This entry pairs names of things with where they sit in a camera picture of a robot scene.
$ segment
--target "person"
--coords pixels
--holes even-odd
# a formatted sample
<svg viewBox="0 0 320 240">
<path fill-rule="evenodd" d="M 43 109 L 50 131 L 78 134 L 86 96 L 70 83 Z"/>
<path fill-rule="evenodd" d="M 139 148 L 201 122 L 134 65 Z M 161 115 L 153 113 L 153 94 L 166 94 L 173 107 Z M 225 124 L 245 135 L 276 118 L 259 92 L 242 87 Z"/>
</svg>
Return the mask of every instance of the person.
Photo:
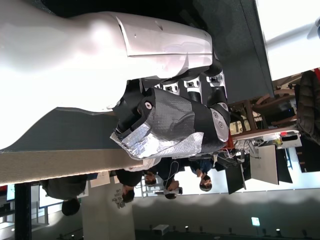
<svg viewBox="0 0 320 240">
<path fill-rule="evenodd" d="M 97 176 L 97 173 L 93 173 L 59 177 L 41 180 L 40 184 L 49 197 L 63 200 L 62 213 L 65 216 L 72 216 L 80 209 L 78 195 L 85 191 L 87 180 L 96 179 Z"/>
<path fill-rule="evenodd" d="M 212 189 L 212 181 L 208 176 L 208 172 L 213 167 L 213 164 L 214 161 L 212 159 L 190 161 L 190 169 L 197 178 L 201 178 L 199 188 L 204 192 L 209 192 Z"/>
<path fill-rule="evenodd" d="M 141 181 L 143 171 L 127 171 L 119 169 L 115 171 L 122 186 L 122 201 L 130 203 L 135 198 L 135 186 Z"/>
<path fill-rule="evenodd" d="M 171 157 L 163 157 L 156 166 L 157 174 L 163 180 L 163 186 L 165 188 L 165 197 L 173 200 L 177 198 L 176 193 L 180 188 L 179 181 L 175 180 L 175 175 L 182 171 L 185 167 L 184 162 L 188 161 L 187 158 L 172 159 Z"/>
<path fill-rule="evenodd" d="M 155 173 L 152 170 L 148 169 L 147 171 L 144 171 L 143 174 L 146 186 L 153 187 L 157 183 Z"/>
</svg>

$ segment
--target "white humanoid robot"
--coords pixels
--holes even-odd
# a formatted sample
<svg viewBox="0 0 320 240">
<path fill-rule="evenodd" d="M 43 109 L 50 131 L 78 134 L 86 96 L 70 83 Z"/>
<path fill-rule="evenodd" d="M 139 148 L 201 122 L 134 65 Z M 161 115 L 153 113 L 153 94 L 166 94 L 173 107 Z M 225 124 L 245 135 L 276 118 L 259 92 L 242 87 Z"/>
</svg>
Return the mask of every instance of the white humanoid robot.
<svg viewBox="0 0 320 240">
<path fill-rule="evenodd" d="M 200 74 L 213 89 L 207 106 Z M 179 80 L 194 101 L 179 96 Z M 145 81 L 161 89 L 145 91 Z M 1 0 L 0 82 L 0 150 L 56 108 L 115 111 L 111 138 L 135 159 L 209 153 L 228 140 L 226 92 L 216 87 L 224 75 L 211 36 L 187 25 L 116 12 L 65 19 Z"/>
</svg>

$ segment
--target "dark hair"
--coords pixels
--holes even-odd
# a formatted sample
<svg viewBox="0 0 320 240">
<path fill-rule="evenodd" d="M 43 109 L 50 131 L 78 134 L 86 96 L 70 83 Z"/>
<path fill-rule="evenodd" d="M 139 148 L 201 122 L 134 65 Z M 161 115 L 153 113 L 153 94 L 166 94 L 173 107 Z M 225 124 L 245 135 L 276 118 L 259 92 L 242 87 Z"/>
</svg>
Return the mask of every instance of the dark hair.
<svg viewBox="0 0 320 240">
<path fill-rule="evenodd" d="M 173 199 L 177 198 L 177 195 L 175 193 L 168 193 L 165 195 L 165 197 L 166 197 L 166 199 L 173 200 Z"/>
<path fill-rule="evenodd" d="M 200 189 L 204 192 L 209 192 L 212 189 L 212 183 L 210 185 L 200 184 Z"/>
<path fill-rule="evenodd" d="M 132 202 L 134 198 L 135 198 L 134 190 L 129 190 L 127 194 L 122 194 L 122 201 L 126 204 Z"/>
<path fill-rule="evenodd" d="M 80 209 L 80 203 L 77 198 L 73 198 L 62 203 L 62 213 L 65 216 L 75 215 Z"/>
<path fill-rule="evenodd" d="M 148 187 L 153 187 L 157 183 L 157 180 L 156 179 L 153 179 L 152 181 L 144 180 L 144 183 Z"/>
</svg>

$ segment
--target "computer screen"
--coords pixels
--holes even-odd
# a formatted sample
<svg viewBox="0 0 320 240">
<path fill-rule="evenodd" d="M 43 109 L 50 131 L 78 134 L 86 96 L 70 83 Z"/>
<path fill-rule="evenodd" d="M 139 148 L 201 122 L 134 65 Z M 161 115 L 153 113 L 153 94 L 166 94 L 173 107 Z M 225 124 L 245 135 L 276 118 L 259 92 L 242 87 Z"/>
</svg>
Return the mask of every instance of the computer screen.
<svg viewBox="0 0 320 240">
<path fill-rule="evenodd" d="M 13 201 L 15 200 L 15 185 L 14 184 L 9 184 L 6 192 L 6 200 Z"/>
</svg>

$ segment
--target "black jacket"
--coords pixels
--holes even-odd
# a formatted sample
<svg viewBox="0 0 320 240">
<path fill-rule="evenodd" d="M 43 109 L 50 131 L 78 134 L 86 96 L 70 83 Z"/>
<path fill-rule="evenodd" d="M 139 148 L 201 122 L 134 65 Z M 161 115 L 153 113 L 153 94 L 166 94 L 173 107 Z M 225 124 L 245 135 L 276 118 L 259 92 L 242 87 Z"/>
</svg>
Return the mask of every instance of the black jacket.
<svg viewBox="0 0 320 240">
<path fill-rule="evenodd" d="M 126 171 L 124 169 L 115 171 L 119 182 L 129 187 L 135 187 L 140 183 L 143 171 Z"/>
<path fill-rule="evenodd" d="M 155 169 L 158 176 L 163 180 L 163 185 L 168 187 L 175 178 L 175 174 L 184 171 L 186 161 L 188 161 L 188 158 L 163 157 L 152 169 Z"/>
<path fill-rule="evenodd" d="M 71 200 L 86 189 L 87 175 L 59 177 L 40 181 L 46 194 L 54 199 Z"/>
<path fill-rule="evenodd" d="M 298 129 L 307 139 L 320 145 L 320 80 L 313 71 L 302 74 L 298 99 Z"/>
</svg>

